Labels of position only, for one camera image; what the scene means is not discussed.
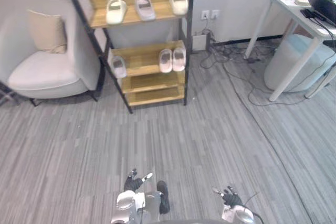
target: white armchair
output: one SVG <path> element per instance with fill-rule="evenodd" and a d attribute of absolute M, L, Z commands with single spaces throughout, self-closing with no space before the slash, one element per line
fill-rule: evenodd
<path fill-rule="evenodd" d="M 49 0 L 29 8 L 62 16 L 67 51 L 38 51 L 29 34 L 27 10 L 18 11 L 0 29 L 0 81 L 18 94 L 38 99 L 95 90 L 100 62 L 73 6 L 65 0 Z"/>

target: white slipper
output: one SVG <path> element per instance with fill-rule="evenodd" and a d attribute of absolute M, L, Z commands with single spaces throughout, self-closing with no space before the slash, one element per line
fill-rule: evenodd
<path fill-rule="evenodd" d="M 156 19 L 151 0 L 135 0 L 135 10 L 142 21 L 152 21 Z"/>
<path fill-rule="evenodd" d="M 127 4 L 123 0 L 108 0 L 106 6 L 106 23 L 120 24 L 124 20 Z"/>
<path fill-rule="evenodd" d="M 126 64 L 122 57 L 109 55 L 107 61 L 117 79 L 124 78 L 127 76 Z"/>
<path fill-rule="evenodd" d="M 175 15 L 185 15 L 188 12 L 188 0 L 169 0 Z"/>
<path fill-rule="evenodd" d="M 173 52 L 170 49 L 163 49 L 159 54 L 159 66 L 162 73 L 169 73 L 173 69 Z"/>
<path fill-rule="evenodd" d="M 181 72 L 185 68 L 186 62 L 186 50 L 182 47 L 176 47 L 173 52 L 173 70 L 175 72 Z"/>

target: shoe rack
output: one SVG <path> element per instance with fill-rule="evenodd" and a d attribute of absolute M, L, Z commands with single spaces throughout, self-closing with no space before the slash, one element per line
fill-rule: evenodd
<path fill-rule="evenodd" d="M 90 0 L 93 14 L 89 20 L 86 18 L 79 1 L 71 1 L 84 25 L 97 56 L 105 66 L 109 76 L 112 78 L 114 85 L 130 113 L 133 113 L 133 106 L 158 102 L 181 100 L 184 105 L 187 105 L 188 69 L 190 54 L 192 52 L 191 26 L 193 0 L 188 0 L 188 12 L 183 16 L 176 16 L 173 14 L 169 0 L 151 0 L 156 13 L 154 22 L 172 19 L 178 20 L 180 40 L 162 44 L 118 49 L 114 48 L 107 29 L 113 26 L 132 25 L 143 22 L 139 19 L 136 13 L 134 0 L 123 0 L 127 3 L 128 10 L 123 22 L 117 25 L 109 25 L 106 23 L 107 0 Z M 186 34 L 182 29 L 182 19 L 185 19 L 186 21 Z M 103 29 L 106 36 L 104 51 L 100 48 L 94 35 L 94 30 L 98 28 Z M 172 71 L 170 73 L 160 73 L 160 51 L 165 48 L 173 50 L 176 47 L 182 47 L 183 45 L 186 48 L 185 70 L 181 72 Z M 118 82 L 114 76 L 107 62 L 109 50 L 112 50 L 113 55 L 119 55 L 125 60 L 127 77 L 122 78 L 120 82 Z"/>

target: tabletop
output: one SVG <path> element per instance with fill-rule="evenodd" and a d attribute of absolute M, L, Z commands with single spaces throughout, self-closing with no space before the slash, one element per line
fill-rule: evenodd
<path fill-rule="evenodd" d="M 280 6 L 284 7 L 292 16 L 292 18 L 298 22 L 305 30 L 307 30 L 314 37 L 320 37 L 321 39 L 329 40 L 331 36 L 329 33 L 322 27 L 314 24 L 309 19 L 305 18 L 300 12 L 301 9 L 311 8 L 310 6 L 300 6 L 295 4 L 295 0 L 271 0 L 278 3 Z M 323 25 L 328 28 L 336 36 L 336 28 L 332 25 L 322 22 Z"/>

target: trash can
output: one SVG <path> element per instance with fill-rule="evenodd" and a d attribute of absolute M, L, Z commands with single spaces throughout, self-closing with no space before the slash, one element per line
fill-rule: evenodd
<path fill-rule="evenodd" d="M 264 81 L 268 88 L 274 90 L 279 86 L 293 65 L 307 50 L 311 41 L 312 39 L 298 34 L 290 35 L 282 41 L 264 72 Z M 322 44 L 289 83 L 285 92 L 297 92 L 310 88 L 335 61 L 335 52 Z"/>

